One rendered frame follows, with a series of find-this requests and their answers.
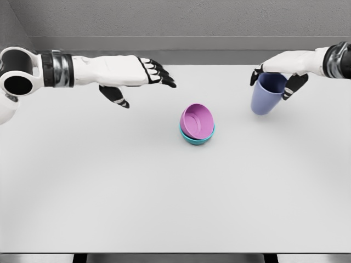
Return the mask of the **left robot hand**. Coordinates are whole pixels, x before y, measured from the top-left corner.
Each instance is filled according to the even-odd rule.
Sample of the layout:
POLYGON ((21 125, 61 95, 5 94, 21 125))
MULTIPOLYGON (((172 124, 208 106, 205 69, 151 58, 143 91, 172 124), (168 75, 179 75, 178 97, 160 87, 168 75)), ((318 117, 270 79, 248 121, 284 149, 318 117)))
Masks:
POLYGON ((146 84, 163 84, 176 88, 175 80, 170 73, 157 61, 140 58, 135 55, 106 56, 103 58, 106 67, 97 78, 99 91, 111 102, 129 108, 120 87, 140 87, 146 84))

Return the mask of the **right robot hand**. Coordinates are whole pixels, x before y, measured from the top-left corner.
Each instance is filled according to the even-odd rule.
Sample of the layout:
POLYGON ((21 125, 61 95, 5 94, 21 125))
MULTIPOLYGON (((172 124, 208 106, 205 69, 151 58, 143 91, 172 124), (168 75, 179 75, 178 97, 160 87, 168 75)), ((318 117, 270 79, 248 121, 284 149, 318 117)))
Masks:
POLYGON ((286 101, 302 88, 309 77, 306 58, 312 53, 307 50, 285 51, 259 64, 252 72, 250 86, 253 86, 263 73, 291 74, 284 87, 282 99, 286 101))

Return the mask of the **blue cup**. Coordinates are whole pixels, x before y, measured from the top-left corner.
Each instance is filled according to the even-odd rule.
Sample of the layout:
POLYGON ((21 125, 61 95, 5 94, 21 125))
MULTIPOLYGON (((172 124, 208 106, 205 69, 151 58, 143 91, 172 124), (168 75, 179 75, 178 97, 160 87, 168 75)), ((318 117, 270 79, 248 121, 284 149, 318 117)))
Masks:
POLYGON ((280 73, 261 74, 253 89, 251 110, 257 115, 267 115, 280 102, 287 78, 280 73))

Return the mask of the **pink bowl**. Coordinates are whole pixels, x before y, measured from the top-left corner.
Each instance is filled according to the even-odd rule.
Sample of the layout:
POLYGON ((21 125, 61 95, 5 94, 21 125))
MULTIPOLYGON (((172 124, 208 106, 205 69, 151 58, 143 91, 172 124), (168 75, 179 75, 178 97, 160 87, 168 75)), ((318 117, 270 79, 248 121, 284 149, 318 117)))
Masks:
POLYGON ((180 128, 188 137, 203 140, 214 130, 214 119, 210 110, 202 104, 191 104, 180 117, 180 128))

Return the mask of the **teal bowl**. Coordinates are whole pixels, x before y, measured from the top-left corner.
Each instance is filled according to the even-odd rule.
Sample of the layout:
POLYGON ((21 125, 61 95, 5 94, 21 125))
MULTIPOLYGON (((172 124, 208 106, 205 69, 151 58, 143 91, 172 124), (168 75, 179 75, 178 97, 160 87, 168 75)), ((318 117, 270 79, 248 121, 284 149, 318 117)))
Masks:
POLYGON ((183 130, 182 130, 180 124, 179 124, 179 131, 180 131, 180 134, 182 135, 182 138, 183 138, 186 142, 188 142, 188 143, 190 143, 190 144, 192 144, 192 145, 195 145, 195 146, 203 145, 203 144, 205 144, 206 142, 210 141, 210 139, 212 138, 212 136, 213 136, 215 130, 216 130, 216 126, 213 127, 213 131, 212 131, 211 134, 210 134, 208 137, 206 137, 205 139, 194 139, 194 138, 191 138, 191 137, 187 136, 187 135, 183 132, 183 130))

